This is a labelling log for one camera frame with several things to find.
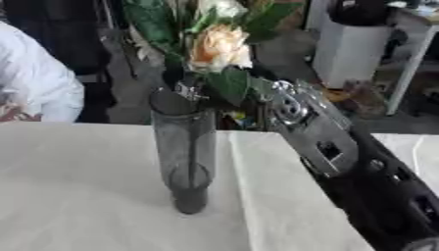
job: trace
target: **artificial flower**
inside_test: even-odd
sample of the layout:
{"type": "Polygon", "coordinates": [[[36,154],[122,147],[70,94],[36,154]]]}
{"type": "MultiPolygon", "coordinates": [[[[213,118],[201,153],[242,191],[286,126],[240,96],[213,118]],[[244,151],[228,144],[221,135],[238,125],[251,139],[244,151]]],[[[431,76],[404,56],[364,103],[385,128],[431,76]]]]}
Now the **artificial flower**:
{"type": "Polygon", "coordinates": [[[248,33],[241,27],[212,25],[193,43],[189,67],[197,72],[220,73],[227,66],[252,68],[250,47],[245,44],[248,33]]]}
{"type": "Polygon", "coordinates": [[[217,9],[220,18],[233,18],[247,12],[236,0],[198,0],[198,12],[207,15],[212,8],[217,9]]]}

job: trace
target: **white table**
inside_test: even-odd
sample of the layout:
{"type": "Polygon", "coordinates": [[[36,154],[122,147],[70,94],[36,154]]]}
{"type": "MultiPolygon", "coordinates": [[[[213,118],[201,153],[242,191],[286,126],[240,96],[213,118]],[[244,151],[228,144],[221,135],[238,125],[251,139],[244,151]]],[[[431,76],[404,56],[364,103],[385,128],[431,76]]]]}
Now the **white table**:
{"type": "Polygon", "coordinates": [[[394,115],[397,112],[434,35],[439,31],[439,15],[425,17],[415,10],[400,9],[397,12],[397,20],[400,17],[409,18],[414,24],[420,25],[423,36],[415,45],[403,74],[400,76],[396,88],[390,97],[387,115],[394,115]]]}
{"type": "MultiPolygon", "coordinates": [[[[412,164],[418,136],[380,137],[412,164]]],[[[195,216],[173,208],[148,126],[3,124],[0,138],[2,251],[372,250],[275,133],[218,133],[195,216]]],[[[439,166],[431,144],[417,144],[420,166],[439,166]]]]}

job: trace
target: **glass vase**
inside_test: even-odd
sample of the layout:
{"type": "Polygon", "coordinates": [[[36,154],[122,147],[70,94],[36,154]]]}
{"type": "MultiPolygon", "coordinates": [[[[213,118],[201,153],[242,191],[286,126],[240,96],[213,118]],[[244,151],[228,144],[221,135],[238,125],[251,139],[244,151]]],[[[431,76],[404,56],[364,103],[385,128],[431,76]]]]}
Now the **glass vase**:
{"type": "Polygon", "coordinates": [[[151,94],[150,105],[163,181],[179,212],[199,213],[215,176],[215,112],[165,88],[151,94]]]}

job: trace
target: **bouquet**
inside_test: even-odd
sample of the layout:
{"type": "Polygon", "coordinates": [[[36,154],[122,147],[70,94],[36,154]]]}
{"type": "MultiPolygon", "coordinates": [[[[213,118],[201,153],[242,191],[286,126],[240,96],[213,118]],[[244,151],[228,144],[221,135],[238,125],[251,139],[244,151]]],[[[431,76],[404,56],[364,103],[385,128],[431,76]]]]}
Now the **bouquet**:
{"type": "Polygon", "coordinates": [[[124,0],[127,18],[166,62],[239,107],[256,82],[251,45],[274,38],[301,4],[254,0],[124,0]]]}

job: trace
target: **person's arm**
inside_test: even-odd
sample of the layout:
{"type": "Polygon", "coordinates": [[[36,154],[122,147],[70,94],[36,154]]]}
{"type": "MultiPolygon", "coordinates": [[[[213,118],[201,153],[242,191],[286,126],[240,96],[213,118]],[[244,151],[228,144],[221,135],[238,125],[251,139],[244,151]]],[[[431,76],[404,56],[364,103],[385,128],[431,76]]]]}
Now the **person's arm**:
{"type": "Polygon", "coordinates": [[[31,117],[74,122],[83,106],[83,86],[74,73],[33,38],[0,22],[0,84],[31,117]]]}

